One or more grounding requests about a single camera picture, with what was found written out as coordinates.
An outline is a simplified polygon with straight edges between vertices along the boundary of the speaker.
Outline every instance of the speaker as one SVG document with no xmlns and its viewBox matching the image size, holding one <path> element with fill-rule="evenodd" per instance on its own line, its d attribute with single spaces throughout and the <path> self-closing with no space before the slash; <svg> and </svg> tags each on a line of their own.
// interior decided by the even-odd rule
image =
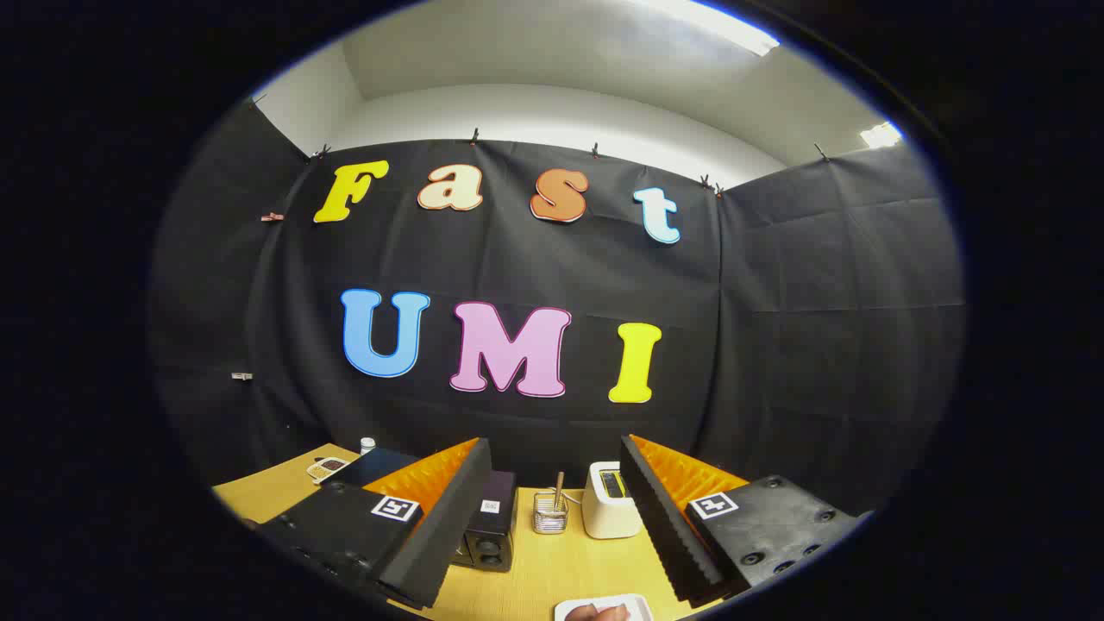
<svg viewBox="0 0 1104 621">
<path fill-rule="evenodd" d="M 456 546 L 453 565 L 486 571 L 509 571 L 513 564 L 513 526 L 517 476 L 490 471 L 479 507 L 471 515 L 464 537 Z"/>
</svg>

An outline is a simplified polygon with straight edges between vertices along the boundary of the black cloth wall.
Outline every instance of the black cloth wall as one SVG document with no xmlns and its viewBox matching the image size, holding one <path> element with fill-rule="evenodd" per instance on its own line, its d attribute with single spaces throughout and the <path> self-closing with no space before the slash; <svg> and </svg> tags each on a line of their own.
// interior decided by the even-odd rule
<svg viewBox="0 0 1104 621">
<path fill-rule="evenodd" d="M 343 165 L 386 176 L 339 222 L 315 223 Z M 426 210 L 431 170 L 482 172 L 470 211 Z M 587 210 L 535 219 L 537 177 L 583 171 Z M 678 243 L 649 238 L 637 190 L 678 204 Z M 243 106 L 198 154 L 155 263 L 152 352 L 169 415 L 209 484 L 323 442 L 425 455 L 474 435 L 522 485 L 556 470 L 581 486 L 637 433 L 740 476 L 777 473 L 858 513 L 913 466 L 942 415 L 962 340 L 963 284 L 946 206 L 903 147 L 816 161 L 714 193 L 588 152 L 521 143 L 424 140 L 307 161 Z M 280 223 L 263 223 L 268 211 Z M 396 292 L 431 297 L 405 375 L 360 372 L 342 347 L 342 292 L 369 288 L 372 346 L 396 345 Z M 453 389 L 459 302 L 571 313 L 562 397 Z M 646 403 L 613 403 L 622 323 L 658 326 Z M 250 382 L 230 373 L 254 373 Z"/>
<path fill-rule="evenodd" d="M 231 379 L 250 370 L 245 308 L 269 232 L 261 215 L 283 211 L 306 161 L 258 109 L 242 104 L 202 140 L 161 222 L 150 355 L 166 414 L 209 485 L 310 449 L 297 453 L 301 440 L 257 414 L 255 387 Z"/>
<path fill-rule="evenodd" d="M 375 160 L 389 161 L 390 171 L 350 206 L 349 217 L 314 223 L 335 169 Z M 482 171 L 482 203 L 470 211 L 422 209 L 416 197 L 428 173 L 452 164 Z M 335 151 L 310 166 L 287 219 L 273 230 L 251 304 L 254 383 L 270 420 L 325 429 L 349 449 L 371 435 L 415 455 L 482 435 L 491 441 L 493 467 L 517 472 L 521 485 L 553 484 L 563 470 L 569 485 L 582 486 L 588 464 L 616 459 L 618 436 L 627 432 L 692 450 L 716 343 L 713 192 L 638 164 L 521 143 L 396 143 Z M 534 182 L 551 168 L 582 171 L 590 181 L 586 212 L 575 222 L 530 212 Z M 649 187 L 678 204 L 670 222 L 681 230 L 679 243 L 646 234 L 633 193 Z M 349 288 L 383 296 L 372 344 L 384 355 L 396 344 L 391 296 L 408 291 L 432 298 L 407 373 L 370 377 L 346 359 L 340 296 Z M 453 389 L 461 337 L 453 309 L 466 301 L 493 304 L 511 337 L 537 307 L 571 313 L 560 359 L 565 394 Z M 617 327 L 629 322 L 662 330 L 646 403 L 608 399 L 622 360 Z"/>
<path fill-rule="evenodd" d="M 851 513 L 917 464 L 965 326 L 959 251 L 926 170 L 899 146 L 723 192 L 723 354 L 701 459 Z"/>
</svg>

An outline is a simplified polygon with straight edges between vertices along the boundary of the blue letter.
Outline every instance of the blue letter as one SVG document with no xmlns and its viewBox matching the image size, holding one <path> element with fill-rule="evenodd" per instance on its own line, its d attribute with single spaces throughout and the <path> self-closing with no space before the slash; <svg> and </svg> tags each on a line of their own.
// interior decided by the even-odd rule
<svg viewBox="0 0 1104 621">
<path fill-rule="evenodd" d="M 417 361 L 418 326 L 422 310 L 429 306 L 429 296 L 402 292 L 391 297 L 391 305 L 399 309 L 399 345 L 391 356 L 380 356 L 372 349 L 372 310 L 382 301 L 379 293 L 365 288 L 341 294 L 346 307 L 346 358 L 362 373 L 399 377 Z"/>
<path fill-rule="evenodd" d="M 667 212 L 675 213 L 679 208 L 675 201 L 664 198 L 664 190 L 648 188 L 633 192 L 633 198 L 644 203 L 644 230 L 651 239 L 665 244 L 679 241 L 679 230 L 667 225 Z"/>
</svg>

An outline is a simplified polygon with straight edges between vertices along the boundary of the white toaster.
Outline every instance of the white toaster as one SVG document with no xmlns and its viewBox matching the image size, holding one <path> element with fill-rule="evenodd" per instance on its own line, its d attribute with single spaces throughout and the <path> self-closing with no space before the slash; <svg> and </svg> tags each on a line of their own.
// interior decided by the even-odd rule
<svg viewBox="0 0 1104 621">
<path fill-rule="evenodd" d="M 609 491 L 624 497 L 611 496 Z M 595 539 L 631 537 L 644 524 L 636 511 L 636 502 L 624 491 L 620 481 L 620 462 L 594 462 L 586 476 L 583 491 L 583 527 Z"/>
</svg>

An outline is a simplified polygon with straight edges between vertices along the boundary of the letter u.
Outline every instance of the letter u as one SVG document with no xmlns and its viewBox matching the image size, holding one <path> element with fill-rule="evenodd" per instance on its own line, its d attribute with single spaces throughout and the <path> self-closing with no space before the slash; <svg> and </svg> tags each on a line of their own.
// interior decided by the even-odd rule
<svg viewBox="0 0 1104 621">
<path fill-rule="evenodd" d="M 417 362 L 422 310 L 429 306 L 429 296 L 401 292 L 391 297 L 391 305 L 399 309 L 399 339 L 390 356 L 381 356 L 372 349 L 372 313 L 381 302 L 383 297 L 371 290 L 351 288 L 341 294 L 341 304 L 346 307 L 346 358 L 362 373 L 399 377 Z"/>
</svg>

